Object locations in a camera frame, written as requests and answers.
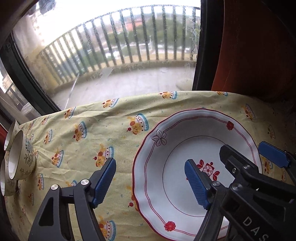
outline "balcony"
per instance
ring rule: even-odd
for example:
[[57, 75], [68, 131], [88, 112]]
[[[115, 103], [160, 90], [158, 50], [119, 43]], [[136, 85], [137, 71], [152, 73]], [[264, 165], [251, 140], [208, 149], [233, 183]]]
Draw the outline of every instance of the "balcony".
[[[35, 32], [38, 14], [27, 16]], [[14, 39], [42, 89], [65, 109], [112, 97], [191, 90], [199, 32], [199, 7], [148, 5], [92, 18], [46, 46], [38, 42], [27, 54], [18, 26]]]

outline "blue gripper pad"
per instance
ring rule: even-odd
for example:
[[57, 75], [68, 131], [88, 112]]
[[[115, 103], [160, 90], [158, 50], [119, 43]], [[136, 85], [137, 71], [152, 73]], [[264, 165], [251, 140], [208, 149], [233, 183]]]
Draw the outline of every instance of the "blue gripper pad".
[[207, 199], [207, 190], [189, 160], [185, 162], [184, 170], [198, 204], [208, 210], [211, 204]]
[[280, 168], [289, 166], [285, 152], [267, 142], [263, 141], [259, 143], [258, 152]]
[[103, 175], [98, 181], [96, 187], [94, 188], [94, 198], [91, 202], [91, 207], [96, 208], [99, 204], [101, 204], [106, 196], [108, 188], [111, 184], [111, 181], [114, 177], [116, 171], [116, 161], [114, 159], [111, 160], [108, 167], [105, 169]]

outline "tablecloth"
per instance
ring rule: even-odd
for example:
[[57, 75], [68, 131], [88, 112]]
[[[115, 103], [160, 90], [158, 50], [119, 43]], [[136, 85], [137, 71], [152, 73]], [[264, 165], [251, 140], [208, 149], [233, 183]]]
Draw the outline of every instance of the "tablecloth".
[[[295, 152], [295, 120], [271, 105], [227, 92], [180, 91], [109, 99], [69, 108], [21, 125], [32, 140], [36, 170], [19, 182], [19, 191], [5, 198], [13, 230], [28, 235], [48, 189], [75, 185], [101, 168], [108, 157], [116, 174], [102, 204], [94, 210], [106, 240], [163, 240], [138, 212], [132, 194], [132, 165], [144, 137], [173, 113], [207, 108], [240, 122], [256, 145], [267, 141]], [[292, 183], [287, 172], [261, 156], [263, 174]], [[70, 204], [75, 240], [82, 240], [74, 205]]]

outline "white flower design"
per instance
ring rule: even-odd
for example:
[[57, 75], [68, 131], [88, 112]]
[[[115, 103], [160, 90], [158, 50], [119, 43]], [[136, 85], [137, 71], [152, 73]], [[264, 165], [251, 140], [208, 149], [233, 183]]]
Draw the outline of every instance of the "white flower design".
[[157, 130], [156, 135], [152, 137], [152, 140], [156, 141], [156, 146], [160, 146], [161, 144], [166, 144], [166, 133], [162, 133], [162, 131]]
[[214, 168], [211, 165], [205, 165], [202, 171], [205, 172], [208, 176], [210, 176], [212, 175]]

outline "white lettering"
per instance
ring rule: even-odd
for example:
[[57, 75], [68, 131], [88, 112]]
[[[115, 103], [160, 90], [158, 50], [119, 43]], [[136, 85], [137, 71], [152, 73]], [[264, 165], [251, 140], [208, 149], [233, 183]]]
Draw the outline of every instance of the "white lettering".
[[269, 238], [269, 236], [267, 235], [267, 234], [264, 234], [263, 236], [262, 236], [262, 238], [263, 239], [261, 239], [261, 238], [259, 238], [259, 241], [265, 241], [265, 238]]
[[251, 224], [251, 222], [252, 222], [252, 219], [250, 219], [250, 217], [247, 217], [246, 220], [243, 222], [243, 224], [245, 226], [249, 226]]
[[252, 229], [251, 232], [254, 232], [254, 236], [256, 236], [256, 234], [258, 233], [260, 227], [257, 227], [255, 229]]

